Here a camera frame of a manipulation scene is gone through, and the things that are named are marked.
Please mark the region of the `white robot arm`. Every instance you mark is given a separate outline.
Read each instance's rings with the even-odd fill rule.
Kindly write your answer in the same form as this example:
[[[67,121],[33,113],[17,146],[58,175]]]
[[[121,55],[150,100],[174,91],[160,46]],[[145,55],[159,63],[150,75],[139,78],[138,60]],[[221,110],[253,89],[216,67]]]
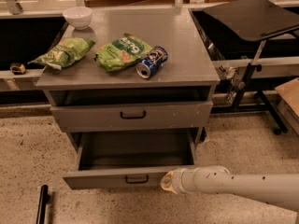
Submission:
[[[296,213],[299,224],[299,174],[235,175],[223,166],[177,168],[161,179],[161,188],[175,194],[232,194]]]

